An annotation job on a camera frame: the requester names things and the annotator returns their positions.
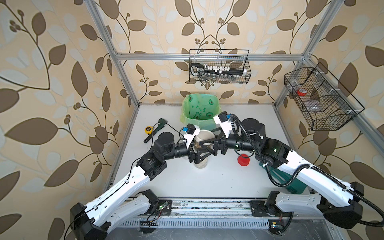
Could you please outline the beige lid jar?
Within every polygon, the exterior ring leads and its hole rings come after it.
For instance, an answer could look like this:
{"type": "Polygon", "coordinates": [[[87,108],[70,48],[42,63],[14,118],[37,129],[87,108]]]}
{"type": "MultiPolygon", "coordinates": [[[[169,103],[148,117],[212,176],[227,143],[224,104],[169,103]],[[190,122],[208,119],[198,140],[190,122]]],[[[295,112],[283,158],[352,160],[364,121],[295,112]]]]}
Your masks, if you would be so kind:
{"type": "Polygon", "coordinates": [[[204,159],[200,163],[195,164],[195,167],[198,169],[203,169],[207,166],[207,164],[208,164],[208,159],[204,159]]]}
{"type": "Polygon", "coordinates": [[[206,141],[210,139],[214,139],[215,134],[208,130],[200,130],[200,133],[194,138],[194,147],[195,149],[201,149],[202,147],[199,145],[201,141],[206,141]]]}

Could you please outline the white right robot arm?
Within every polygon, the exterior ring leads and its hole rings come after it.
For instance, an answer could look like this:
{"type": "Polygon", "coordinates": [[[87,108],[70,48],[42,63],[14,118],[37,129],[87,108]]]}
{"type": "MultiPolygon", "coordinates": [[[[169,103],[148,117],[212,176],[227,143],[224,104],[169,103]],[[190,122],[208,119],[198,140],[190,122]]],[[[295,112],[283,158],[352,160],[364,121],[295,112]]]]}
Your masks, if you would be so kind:
{"type": "Polygon", "coordinates": [[[216,156],[228,149],[255,154],[263,164],[270,181],[279,188],[286,188],[299,180],[315,191],[315,194],[284,197],[273,192],[270,209],[275,212],[299,212],[322,215],[328,222],[343,229],[356,224],[382,228],[384,222],[367,222],[362,219],[365,203],[380,216],[383,210],[364,197],[363,185],[347,183],[309,163],[288,145],[266,137],[265,125],[253,118],[241,121],[235,114],[222,112],[214,117],[221,126],[223,136],[199,142],[199,145],[216,156]]]}

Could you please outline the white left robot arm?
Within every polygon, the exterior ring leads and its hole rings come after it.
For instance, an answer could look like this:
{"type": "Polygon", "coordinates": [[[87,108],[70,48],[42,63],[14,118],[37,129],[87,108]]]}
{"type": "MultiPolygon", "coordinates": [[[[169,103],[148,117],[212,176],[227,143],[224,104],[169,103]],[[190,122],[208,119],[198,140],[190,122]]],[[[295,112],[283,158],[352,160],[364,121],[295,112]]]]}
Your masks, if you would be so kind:
{"type": "Polygon", "coordinates": [[[154,214],[159,198],[151,190],[135,200],[127,199],[158,176],[167,160],[188,157],[198,162],[199,152],[192,147],[196,135],[186,134],[177,145],[170,132],[163,132],[150,150],[135,160],[130,172],[99,197],[86,205],[77,203],[70,210],[69,230],[77,240],[104,240],[122,223],[138,215],[154,214]]]}

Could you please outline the red jar lid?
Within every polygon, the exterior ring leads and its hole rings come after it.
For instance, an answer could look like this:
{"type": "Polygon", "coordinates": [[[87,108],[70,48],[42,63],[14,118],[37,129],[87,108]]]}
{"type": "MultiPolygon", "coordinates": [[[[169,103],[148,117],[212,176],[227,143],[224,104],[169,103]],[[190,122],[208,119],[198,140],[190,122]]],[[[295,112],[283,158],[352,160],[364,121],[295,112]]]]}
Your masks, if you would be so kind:
{"type": "Polygon", "coordinates": [[[238,164],[246,167],[250,164],[250,157],[246,154],[240,154],[237,158],[238,164]]]}

